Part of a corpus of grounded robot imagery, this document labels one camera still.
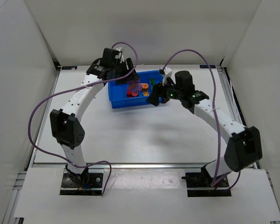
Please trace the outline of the red green lego block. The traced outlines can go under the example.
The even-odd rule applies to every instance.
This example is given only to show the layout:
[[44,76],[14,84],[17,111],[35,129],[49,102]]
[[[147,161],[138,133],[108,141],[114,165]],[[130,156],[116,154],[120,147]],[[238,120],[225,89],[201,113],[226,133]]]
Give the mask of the red green lego block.
[[135,97],[138,97],[139,96],[139,93],[136,91],[127,91],[126,93],[126,97],[127,98],[135,98]]

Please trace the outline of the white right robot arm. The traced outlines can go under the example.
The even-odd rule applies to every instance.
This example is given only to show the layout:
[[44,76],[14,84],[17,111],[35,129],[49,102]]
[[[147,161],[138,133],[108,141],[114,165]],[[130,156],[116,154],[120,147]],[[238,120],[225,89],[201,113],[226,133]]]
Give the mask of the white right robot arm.
[[259,130],[238,123],[218,107],[209,96],[195,89],[192,75],[182,70],[171,78],[172,70],[168,67],[159,73],[163,80],[152,87],[146,101],[154,106],[165,104],[171,99],[179,100],[182,106],[192,114],[204,120],[218,134],[218,140],[227,144],[224,155],[201,168],[198,180],[207,185],[215,185],[231,172],[239,172],[263,157]]

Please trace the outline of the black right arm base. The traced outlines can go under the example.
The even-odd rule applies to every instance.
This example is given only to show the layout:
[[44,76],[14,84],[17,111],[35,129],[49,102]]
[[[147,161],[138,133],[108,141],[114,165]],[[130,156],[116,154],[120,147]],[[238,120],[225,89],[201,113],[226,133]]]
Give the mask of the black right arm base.
[[212,178],[205,167],[202,167],[200,172],[186,172],[181,179],[186,182],[188,197],[230,197],[228,179],[225,175],[220,175],[218,178],[221,177],[224,178],[212,187]]

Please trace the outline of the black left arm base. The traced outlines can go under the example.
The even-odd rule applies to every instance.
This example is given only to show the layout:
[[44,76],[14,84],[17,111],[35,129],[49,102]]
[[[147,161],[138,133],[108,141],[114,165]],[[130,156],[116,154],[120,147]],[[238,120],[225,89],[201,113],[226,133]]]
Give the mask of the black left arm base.
[[101,196],[103,192],[103,169],[89,169],[82,182],[73,181],[67,171],[63,172],[59,195],[62,196]]

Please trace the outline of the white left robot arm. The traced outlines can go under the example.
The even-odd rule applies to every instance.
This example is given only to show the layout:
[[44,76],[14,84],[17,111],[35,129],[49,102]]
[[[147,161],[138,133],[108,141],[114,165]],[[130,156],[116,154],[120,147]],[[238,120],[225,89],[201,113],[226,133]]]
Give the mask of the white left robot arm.
[[86,71],[81,89],[74,92],[71,99],[59,110],[50,113],[51,131],[69,160],[67,172],[82,179],[87,173],[81,144],[85,131],[81,125],[84,112],[95,96],[104,88],[106,80],[116,80],[116,84],[128,84],[135,90],[140,77],[133,68],[131,58],[123,57],[122,48],[105,48],[101,58],[95,60]]

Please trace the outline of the purple round lego piece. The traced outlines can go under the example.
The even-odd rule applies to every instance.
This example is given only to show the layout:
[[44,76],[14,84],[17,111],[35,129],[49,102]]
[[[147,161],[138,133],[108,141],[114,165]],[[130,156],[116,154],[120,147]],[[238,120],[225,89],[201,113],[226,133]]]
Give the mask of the purple round lego piece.
[[132,92],[139,92],[142,90],[142,84],[139,83],[138,81],[131,80],[127,82],[128,88],[127,88],[127,93],[131,94]]

